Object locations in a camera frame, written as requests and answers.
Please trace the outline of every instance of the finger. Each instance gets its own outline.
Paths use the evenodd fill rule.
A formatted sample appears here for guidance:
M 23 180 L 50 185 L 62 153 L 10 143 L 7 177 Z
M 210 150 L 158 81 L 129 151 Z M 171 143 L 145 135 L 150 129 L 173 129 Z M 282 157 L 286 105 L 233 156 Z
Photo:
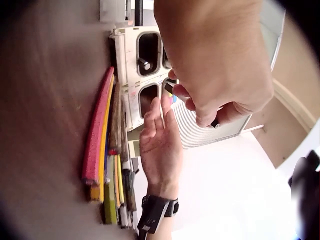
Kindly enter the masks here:
M 172 89 L 172 93 L 178 97 L 183 96 L 183 97 L 190 98 L 190 94 L 181 84 L 174 85 Z
M 196 123 L 199 127 L 209 126 L 215 119 L 218 108 L 213 108 L 211 111 L 205 111 L 196 108 Z
M 165 127 L 166 128 L 168 127 L 173 131 L 178 131 L 178 134 L 179 134 L 178 124 L 174 117 L 173 110 L 171 109 L 170 99 L 165 94 L 161 96 L 161 107 L 162 107 Z
M 140 141 L 149 141 L 156 134 L 155 114 L 152 111 L 144 115 L 144 127 L 140 133 Z
M 155 97 L 151 102 L 151 111 L 154 113 L 154 122 L 156 126 L 156 131 L 163 129 L 163 122 L 160 112 L 160 99 Z
M 171 69 L 168 73 L 168 77 L 171 78 L 172 80 L 178 79 L 176 74 L 174 73 L 173 69 Z
M 252 111 L 247 110 L 236 102 L 229 102 L 217 112 L 217 120 L 220 124 L 226 124 L 250 114 L 252 114 Z
M 193 103 L 193 100 L 192 98 L 188 98 L 186 100 L 186 108 L 190 111 L 195 111 L 196 110 L 196 106 L 195 104 Z
M 161 108 L 163 116 L 165 116 L 167 112 L 171 109 L 170 99 L 169 96 L 166 94 L 162 94 L 161 96 Z

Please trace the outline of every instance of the watch strap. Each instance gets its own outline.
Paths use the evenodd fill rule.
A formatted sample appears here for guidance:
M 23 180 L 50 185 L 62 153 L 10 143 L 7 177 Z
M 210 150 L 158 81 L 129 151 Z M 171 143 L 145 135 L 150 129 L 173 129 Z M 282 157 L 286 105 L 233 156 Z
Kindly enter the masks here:
M 154 196 L 154 195 L 144 196 L 142 198 L 142 208 L 145 206 L 147 201 L 153 202 L 157 198 L 165 199 L 165 198 Z M 166 210 L 166 212 L 164 214 L 164 217 L 172 217 L 177 213 L 178 210 L 179 210 L 179 201 L 178 201 L 178 199 L 169 200 L 169 205 L 168 205 L 168 208 L 167 208 L 167 210 Z

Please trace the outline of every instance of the wooden table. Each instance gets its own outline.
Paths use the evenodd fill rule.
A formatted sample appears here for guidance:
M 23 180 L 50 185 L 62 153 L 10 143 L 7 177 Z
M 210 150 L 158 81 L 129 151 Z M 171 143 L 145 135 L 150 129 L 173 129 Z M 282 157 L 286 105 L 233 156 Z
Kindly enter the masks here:
M 0 34 L 0 201 L 7 219 L 32 240 L 132 239 L 130 231 L 101 224 L 80 182 L 109 66 L 99 0 L 29 2 Z

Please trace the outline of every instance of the black wristwatch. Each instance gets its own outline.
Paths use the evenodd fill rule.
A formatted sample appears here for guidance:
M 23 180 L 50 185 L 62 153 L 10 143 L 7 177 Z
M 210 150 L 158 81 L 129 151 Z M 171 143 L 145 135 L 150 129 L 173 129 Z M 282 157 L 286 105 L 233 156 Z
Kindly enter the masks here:
M 161 198 L 161 197 L 157 197 L 157 196 L 153 196 L 153 195 L 147 195 L 147 196 L 144 196 L 142 198 L 142 209 L 144 206 L 146 206 L 147 202 L 148 201 L 151 201 L 151 203 L 154 203 L 156 202 L 155 200 L 157 198 Z M 176 200 L 169 200 L 169 205 L 167 207 L 167 210 L 166 212 L 164 213 L 164 217 L 172 217 L 174 215 L 176 215 L 177 211 L 179 210 L 179 202 L 178 202 L 178 199 Z
M 146 239 L 147 233 L 154 234 L 164 217 L 172 217 L 179 210 L 179 202 L 158 196 L 142 198 L 142 215 L 138 223 L 139 239 Z

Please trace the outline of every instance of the white wall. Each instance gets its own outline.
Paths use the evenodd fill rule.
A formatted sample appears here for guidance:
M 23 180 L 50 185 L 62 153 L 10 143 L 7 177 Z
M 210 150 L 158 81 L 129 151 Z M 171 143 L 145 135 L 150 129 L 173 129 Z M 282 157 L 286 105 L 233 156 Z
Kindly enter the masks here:
M 140 218 L 147 188 L 143 171 L 134 187 Z M 174 240 L 199 239 L 199 232 L 217 240 L 292 240 L 295 234 L 287 180 L 250 132 L 186 150 L 179 202 Z
M 313 149 L 316 150 L 320 145 L 320 118 L 309 132 L 308 136 L 302 141 L 297 149 L 277 168 L 277 171 L 286 179 L 289 179 L 294 167 L 300 157 L 308 156 Z

